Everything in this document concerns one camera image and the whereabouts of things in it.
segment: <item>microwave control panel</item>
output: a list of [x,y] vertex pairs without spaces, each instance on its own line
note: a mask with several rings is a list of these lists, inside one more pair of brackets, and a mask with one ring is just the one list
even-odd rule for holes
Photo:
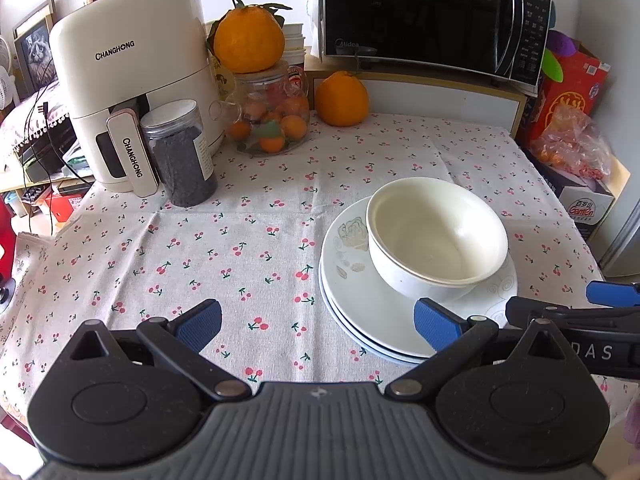
[[549,26],[551,0],[523,0],[522,35],[513,59],[511,78],[522,83],[536,85],[545,51]]

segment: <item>plastic bag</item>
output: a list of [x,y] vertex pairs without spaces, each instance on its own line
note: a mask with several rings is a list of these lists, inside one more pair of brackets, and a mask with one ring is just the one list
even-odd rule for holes
[[609,145],[589,116],[566,104],[556,107],[531,151],[540,162],[580,177],[602,180],[611,173]]

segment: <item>microwave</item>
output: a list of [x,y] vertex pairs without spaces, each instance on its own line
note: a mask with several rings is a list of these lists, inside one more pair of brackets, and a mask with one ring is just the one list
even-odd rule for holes
[[487,74],[536,94],[551,0],[319,0],[321,56]]

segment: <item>white plate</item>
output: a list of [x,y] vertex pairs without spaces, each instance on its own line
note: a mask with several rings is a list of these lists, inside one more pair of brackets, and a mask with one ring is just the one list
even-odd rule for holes
[[341,314],[340,310],[336,308],[336,306],[332,303],[331,299],[327,296],[326,291],[324,290],[324,284],[322,280],[324,280],[322,265],[319,266],[319,278],[318,282],[320,285],[320,294],[322,295],[322,299],[324,300],[324,304],[326,305],[329,314],[334,318],[334,321],[340,326],[340,328],[345,332],[351,339],[353,339],[358,345],[363,346],[367,351],[372,354],[377,355],[387,361],[391,361],[395,364],[401,365],[409,365],[414,366],[418,365],[424,361],[424,359],[411,357],[404,354],[398,354],[396,352],[392,352],[391,350],[384,348],[377,344],[375,341],[367,338],[364,334],[359,332],[345,317]]
[[[430,357],[433,348],[414,327],[415,302],[388,286],[373,266],[365,225],[367,203],[369,198],[364,198],[349,206],[326,232],[320,256],[325,292],[368,339],[399,354]],[[463,319],[481,314],[503,327],[507,323],[505,305],[516,294],[516,271],[509,255],[493,276],[443,306]]]

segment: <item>bowl rim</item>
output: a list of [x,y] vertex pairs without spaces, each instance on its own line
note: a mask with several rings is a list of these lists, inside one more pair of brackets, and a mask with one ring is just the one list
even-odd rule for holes
[[[463,278],[462,280],[446,280],[444,278],[437,278],[436,276],[430,276],[430,275],[427,275],[427,274],[422,274],[420,272],[417,272],[416,270],[406,266],[404,263],[402,263],[400,260],[398,260],[398,258],[396,258],[393,255],[393,253],[388,249],[388,247],[382,241],[382,238],[378,235],[378,230],[376,229],[374,222],[371,221],[371,216],[373,215],[372,204],[375,205],[376,198],[380,199],[380,195],[382,194],[382,190],[386,190],[389,187],[402,186],[404,184],[399,184],[399,183],[404,183],[406,181],[414,181],[414,182],[421,181],[421,182],[424,182],[424,181],[427,181],[427,180],[428,181],[437,181],[438,182],[438,184],[437,184],[438,186],[443,185],[443,184],[444,185],[448,185],[448,186],[453,186],[453,187],[456,188],[457,192],[462,192],[462,194],[468,194],[470,196],[471,200],[474,200],[477,204],[480,205],[480,207],[482,209],[484,209],[487,213],[490,213],[490,215],[495,217],[495,219],[498,221],[498,224],[502,227],[502,229],[500,230],[500,238],[502,239],[502,241],[504,243],[504,258],[502,258],[501,261],[498,264],[495,264],[493,267],[490,267],[488,270],[486,270],[485,272],[483,272],[481,274],[477,274],[477,275],[471,276],[469,278]],[[433,283],[435,285],[466,286],[466,285],[473,285],[475,283],[480,283],[480,282],[486,280],[487,278],[493,276],[500,269],[500,267],[504,263],[504,260],[506,259],[506,257],[508,256],[508,253],[509,253],[509,238],[507,236],[507,231],[506,231],[506,229],[504,227],[504,224],[500,220],[500,217],[496,214],[496,212],[488,204],[486,204],[479,196],[475,195],[474,193],[472,193],[468,189],[465,189],[464,187],[459,186],[458,184],[455,184],[453,182],[448,182],[447,180],[441,180],[439,178],[433,178],[433,177],[429,177],[429,176],[410,176],[410,177],[406,177],[406,178],[399,178],[397,180],[393,180],[393,181],[385,184],[384,186],[381,186],[371,196],[371,199],[369,200],[369,203],[367,204],[367,213],[366,213],[365,220],[366,220],[367,232],[369,233],[370,241],[375,243],[387,258],[389,258],[394,264],[396,264],[396,266],[401,267],[402,270],[405,270],[406,272],[408,272],[410,275],[415,276],[416,278],[420,278],[422,280],[426,280],[427,282]]]

